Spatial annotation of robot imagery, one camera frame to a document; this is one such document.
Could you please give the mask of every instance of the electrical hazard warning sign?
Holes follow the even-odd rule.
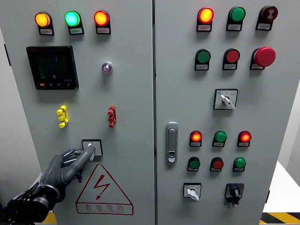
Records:
[[[133,204],[102,164],[97,164],[76,201],[77,213],[133,215]]]

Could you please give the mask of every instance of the yellow indicator light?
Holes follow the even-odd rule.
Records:
[[[97,11],[94,14],[94,21],[98,26],[103,27],[108,24],[109,15],[107,12],[105,12],[103,10]]]
[[[51,23],[50,16],[46,12],[37,13],[34,19],[37,25],[42,28],[49,26]]]
[[[202,8],[199,12],[198,18],[202,23],[210,23],[214,18],[214,11],[211,8]]]

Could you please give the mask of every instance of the white switch knob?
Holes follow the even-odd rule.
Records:
[[[220,97],[222,98],[222,101],[225,103],[225,105],[229,106],[231,109],[235,110],[235,106],[233,103],[229,100],[229,98],[225,97],[224,95],[220,94]]]
[[[194,199],[196,202],[199,201],[199,196],[196,194],[194,190],[187,190],[188,195],[191,197],[191,199]]]

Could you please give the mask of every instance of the red terminal connector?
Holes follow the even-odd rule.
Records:
[[[117,123],[116,107],[111,105],[111,107],[109,108],[107,114],[109,115],[108,121],[110,122],[108,126],[110,128],[113,128]]]

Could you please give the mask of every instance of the white wall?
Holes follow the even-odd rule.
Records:
[[[31,187],[41,173],[0,29],[0,202]]]

